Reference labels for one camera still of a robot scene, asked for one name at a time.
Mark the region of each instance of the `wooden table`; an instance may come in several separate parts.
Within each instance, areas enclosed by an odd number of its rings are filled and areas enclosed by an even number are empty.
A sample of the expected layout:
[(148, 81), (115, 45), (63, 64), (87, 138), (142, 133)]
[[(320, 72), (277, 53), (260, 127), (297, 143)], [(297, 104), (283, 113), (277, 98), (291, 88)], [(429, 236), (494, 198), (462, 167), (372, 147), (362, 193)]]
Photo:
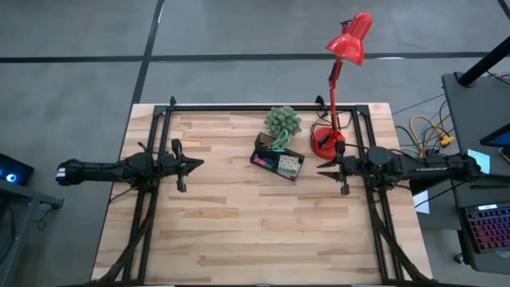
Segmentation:
[[(389, 104), (369, 106), (377, 144), (399, 148)], [(122, 157), (140, 151), (137, 142), (147, 142), (153, 107), (133, 107)], [(306, 156), (297, 181), (250, 164), (265, 114), (172, 113), (168, 140), (179, 138), (185, 155), (205, 163), (186, 178), (187, 193), (177, 191), (175, 177), (162, 181), (146, 284), (380, 282), (361, 178), (349, 178), (351, 194), (343, 197), (339, 183), (316, 174), (325, 161), (310, 148), (315, 112), (299, 112), (303, 131), (289, 147)], [(348, 119), (341, 114), (342, 124)], [(343, 134), (355, 144), (352, 124)], [(346, 155), (357, 155), (357, 149), (347, 147)], [(112, 196), (126, 189), (115, 184)], [(388, 197), (399, 244), (431, 277), (411, 193), (396, 188)], [(135, 198), (136, 191), (129, 192), (108, 208), (92, 278), (102, 276), (127, 245)], [(385, 253), (391, 269), (387, 248)]]

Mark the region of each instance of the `white paper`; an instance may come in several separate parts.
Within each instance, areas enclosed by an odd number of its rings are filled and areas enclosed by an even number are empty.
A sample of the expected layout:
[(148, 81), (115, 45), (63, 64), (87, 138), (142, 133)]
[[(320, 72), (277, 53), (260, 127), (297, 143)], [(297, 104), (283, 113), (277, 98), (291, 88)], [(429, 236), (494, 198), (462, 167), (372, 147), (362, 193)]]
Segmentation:
[[(413, 196), (413, 202), (415, 206), (427, 199), (429, 199), (429, 191), (422, 191), (421, 193)], [(429, 202), (425, 202), (421, 206), (416, 207), (416, 211), (423, 214), (430, 214)]]

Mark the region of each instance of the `lamp shade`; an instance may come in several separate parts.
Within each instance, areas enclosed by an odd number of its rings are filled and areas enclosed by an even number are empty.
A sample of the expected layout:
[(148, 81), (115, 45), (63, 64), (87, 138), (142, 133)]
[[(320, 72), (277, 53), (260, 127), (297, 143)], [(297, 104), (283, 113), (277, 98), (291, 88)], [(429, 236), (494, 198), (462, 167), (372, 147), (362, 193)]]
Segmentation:
[(326, 50), (332, 51), (343, 59), (357, 65), (363, 63), (363, 39), (372, 25), (372, 16), (368, 12), (357, 13), (347, 27), (345, 33), (331, 40)]

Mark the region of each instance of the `rgb keyboard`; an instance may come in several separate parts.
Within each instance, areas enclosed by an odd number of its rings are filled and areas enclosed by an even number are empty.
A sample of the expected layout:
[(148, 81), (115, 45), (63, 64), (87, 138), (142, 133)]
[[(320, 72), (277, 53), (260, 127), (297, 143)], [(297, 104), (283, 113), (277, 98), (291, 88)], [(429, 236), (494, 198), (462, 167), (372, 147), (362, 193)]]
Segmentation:
[(478, 253), (510, 250), (510, 202), (464, 209)]

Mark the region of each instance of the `green plant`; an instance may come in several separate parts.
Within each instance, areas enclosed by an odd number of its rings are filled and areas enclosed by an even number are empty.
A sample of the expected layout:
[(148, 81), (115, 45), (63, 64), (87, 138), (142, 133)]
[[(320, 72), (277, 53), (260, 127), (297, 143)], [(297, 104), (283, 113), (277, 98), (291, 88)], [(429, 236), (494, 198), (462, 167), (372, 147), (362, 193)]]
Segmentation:
[(265, 116), (264, 120), (265, 128), (273, 136), (278, 136), (283, 130), (287, 130), (289, 135), (294, 136), (301, 132), (300, 123), (301, 118), (289, 106), (272, 107), (271, 112)]

